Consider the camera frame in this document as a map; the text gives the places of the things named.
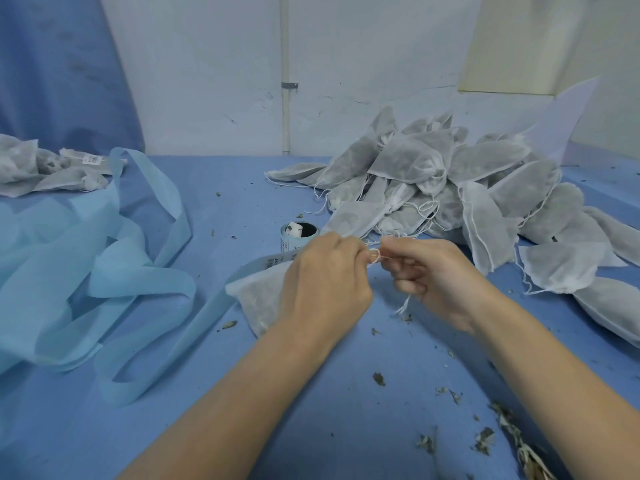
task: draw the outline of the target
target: pile of tea bags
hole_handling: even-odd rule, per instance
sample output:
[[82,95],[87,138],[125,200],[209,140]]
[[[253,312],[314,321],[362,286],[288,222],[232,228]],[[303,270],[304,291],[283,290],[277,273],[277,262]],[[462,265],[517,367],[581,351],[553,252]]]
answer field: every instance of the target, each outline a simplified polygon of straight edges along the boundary
[[321,233],[365,238],[429,236],[466,244],[483,274],[516,261],[541,291],[573,294],[601,325],[640,347],[640,291],[596,278],[599,266],[640,266],[640,231],[594,207],[561,183],[555,162],[520,135],[487,134],[466,144],[468,130],[447,112],[398,131],[384,107],[364,136],[328,165],[299,163],[267,172],[327,192],[332,216]]
[[60,154],[0,134],[0,196],[20,197],[46,190],[103,189],[110,175],[107,158],[62,148]]

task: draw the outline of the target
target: blue fabric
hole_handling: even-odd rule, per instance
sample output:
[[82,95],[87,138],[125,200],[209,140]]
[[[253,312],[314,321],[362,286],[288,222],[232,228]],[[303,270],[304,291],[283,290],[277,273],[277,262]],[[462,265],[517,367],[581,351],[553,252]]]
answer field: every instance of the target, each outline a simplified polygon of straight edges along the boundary
[[0,133],[54,152],[144,149],[100,0],[0,0]]
[[[158,202],[174,219],[155,259],[145,251],[140,227],[120,215],[120,174],[126,156],[137,163]],[[14,214],[0,202],[0,372],[21,360],[68,371],[95,356],[103,396],[109,404],[121,406],[135,401],[158,380],[235,300],[220,290],[154,371],[132,381],[116,380],[135,354],[186,320],[196,285],[184,271],[165,267],[191,238],[176,186],[135,150],[116,148],[109,163],[113,171],[110,185],[73,198],[72,209],[48,198]],[[227,282],[294,257],[295,253],[286,253],[259,258]],[[71,297],[87,277],[87,296],[106,300],[77,316]],[[160,294],[181,294],[188,304],[102,345],[107,332],[138,296]]]

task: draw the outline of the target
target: blue table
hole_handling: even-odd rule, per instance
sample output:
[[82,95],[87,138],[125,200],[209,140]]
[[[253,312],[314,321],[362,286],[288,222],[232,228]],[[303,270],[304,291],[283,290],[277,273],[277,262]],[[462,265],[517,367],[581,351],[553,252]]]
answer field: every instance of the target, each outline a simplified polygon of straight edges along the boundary
[[[195,309],[219,290],[242,264],[280,249],[280,227],[322,202],[309,189],[269,184],[263,176],[301,159],[293,157],[156,157],[153,161],[178,186],[193,238],[172,266],[196,278]],[[588,204],[630,224],[640,223],[640,208],[583,186]],[[170,219],[151,196],[135,167],[122,179],[123,213],[139,222],[150,256],[163,242]],[[62,201],[69,194],[54,194]],[[10,201],[14,209],[32,205],[39,195]],[[322,226],[328,220],[305,214]],[[640,285],[635,266],[600,270],[599,274]],[[521,416],[525,434],[548,451],[559,475],[565,473],[532,421],[480,348],[412,303],[415,318],[392,316],[404,297],[380,269],[369,270],[374,303],[356,328],[336,348],[325,366],[291,407],[261,456],[256,479],[424,479],[468,474],[477,480],[512,480],[518,466],[507,438],[499,430],[492,400]],[[640,351],[597,326],[570,296],[524,296],[522,274],[515,265],[490,275],[500,290],[517,300],[585,361],[610,386],[640,408]],[[140,299],[113,337],[153,320],[180,298]],[[14,418],[0,449],[0,477],[7,479],[109,479],[148,446],[197,398],[219,380],[255,343],[238,305],[223,321],[238,325],[204,336],[156,386],[137,402],[111,409],[95,384],[92,364],[55,374],[21,364],[0,378],[0,417]],[[380,335],[373,335],[375,328]],[[153,344],[134,360],[126,376],[151,368],[172,345],[176,334]],[[372,375],[380,372],[386,387]],[[461,396],[459,404],[447,387]],[[567,395],[571,391],[550,391]],[[497,432],[491,455],[472,450],[485,426]],[[432,456],[415,443],[434,437]]]

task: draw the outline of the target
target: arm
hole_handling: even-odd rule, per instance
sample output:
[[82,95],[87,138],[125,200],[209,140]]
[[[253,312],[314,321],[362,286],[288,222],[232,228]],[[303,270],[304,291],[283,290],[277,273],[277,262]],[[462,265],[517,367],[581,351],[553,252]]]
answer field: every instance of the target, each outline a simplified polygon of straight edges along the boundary
[[370,306],[369,253],[330,233],[289,268],[277,322],[119,476],[243,479],[302,387]]
[[482,343],[578,480],[638,478],[640,413],[448,241],[386,238],[396,288]]

